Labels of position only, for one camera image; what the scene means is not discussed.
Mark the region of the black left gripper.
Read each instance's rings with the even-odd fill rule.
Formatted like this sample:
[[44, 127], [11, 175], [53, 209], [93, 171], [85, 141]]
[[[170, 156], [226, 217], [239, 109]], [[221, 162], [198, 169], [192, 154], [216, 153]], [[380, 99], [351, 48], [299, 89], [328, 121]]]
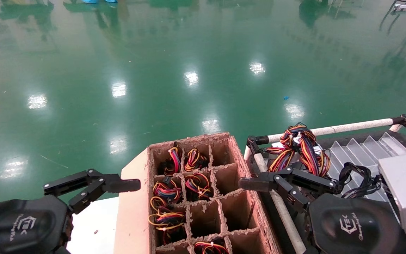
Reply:
[[[79, 214], [107, 192], [135, 192], [140, 188], [140, 180], [123, 180], [118, 174], [88, 169], [45, 184], [43, 191], [48, 196], [0, 202], [0, 254], [67, 254], [72, 213]], [[82, 192], [69, 201], [72, 213], [55, 197], [80, 189]]]

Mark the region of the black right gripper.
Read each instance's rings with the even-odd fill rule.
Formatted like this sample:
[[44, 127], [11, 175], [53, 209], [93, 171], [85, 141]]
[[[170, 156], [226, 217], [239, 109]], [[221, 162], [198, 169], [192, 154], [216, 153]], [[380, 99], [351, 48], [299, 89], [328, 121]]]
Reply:
[[[324, 195], [309, 205], [295, 186]], [[239, 188], [275, 191], [297, 212], [308, 212], [313, 243], [326, 254], [390, 254], [401, 235], [401, 226], [388, 203], [331, 195], [337, 192], [336, 183], [299, 169], [287, 167], [261, 172], [257, 177], [241, 177]]]

